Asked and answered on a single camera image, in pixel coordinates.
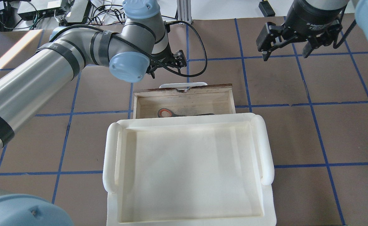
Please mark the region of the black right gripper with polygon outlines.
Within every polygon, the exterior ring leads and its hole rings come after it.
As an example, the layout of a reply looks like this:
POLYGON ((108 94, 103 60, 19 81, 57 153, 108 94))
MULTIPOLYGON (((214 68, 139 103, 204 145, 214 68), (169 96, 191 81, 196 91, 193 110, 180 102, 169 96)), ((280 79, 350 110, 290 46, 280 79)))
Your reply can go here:
POLYGON ((337 49, 343 44, 338 40, 343 14, 342 0, 294 0, 282 25, 264 25, 256 39, 257 49, 264 62, 274 50, 290 43, 306 42, 303 58, 321 46, 333 45, 337 49))

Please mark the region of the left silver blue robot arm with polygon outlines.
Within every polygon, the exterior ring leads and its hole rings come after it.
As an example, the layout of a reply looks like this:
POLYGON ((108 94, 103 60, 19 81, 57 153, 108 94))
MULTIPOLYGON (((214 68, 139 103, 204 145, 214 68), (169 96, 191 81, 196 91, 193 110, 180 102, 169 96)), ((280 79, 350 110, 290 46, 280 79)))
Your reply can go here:
POLYGON ((120 34, 89 25, 56 30, 31 58, 0 79, 0 148, 88 64, 109 67, 128 83, 160 67, 186 66, 182 51, 171 52, 169 24, 156 0, 124 0, 122 7, 126 21, 120 34))

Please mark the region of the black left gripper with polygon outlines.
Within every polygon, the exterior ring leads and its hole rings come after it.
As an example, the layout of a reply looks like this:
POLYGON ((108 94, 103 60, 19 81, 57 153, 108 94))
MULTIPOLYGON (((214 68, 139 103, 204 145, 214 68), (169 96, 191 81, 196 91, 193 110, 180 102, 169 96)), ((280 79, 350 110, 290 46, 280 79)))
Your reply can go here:
POLYGON ((168 44, 162 52, 152 53, 150 65, 146 73, 150 74, 152 78, 155 79, 155 70, 158 68, 166 69, 167 67, 178 69, 175 74, 184 76, 181 73, 181 68, 187 67, 187 61, 183 50, 178 50, 176 53, 173 53, 168 44))

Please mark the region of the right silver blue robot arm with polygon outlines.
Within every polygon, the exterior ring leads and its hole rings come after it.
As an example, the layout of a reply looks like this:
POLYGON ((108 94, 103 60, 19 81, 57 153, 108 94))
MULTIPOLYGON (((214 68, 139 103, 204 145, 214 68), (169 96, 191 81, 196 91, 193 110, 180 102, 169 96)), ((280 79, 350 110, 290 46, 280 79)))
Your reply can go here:
POLYGON ((357 25, 368 41, 368 0, 356 0, 354 20, 342 37, 342 21, 348 0, 294 0, 282 25, 267 22, 256 39, 263 60, 290 43, 305 42, 302 55, 321 46, 339 48, 357 25))

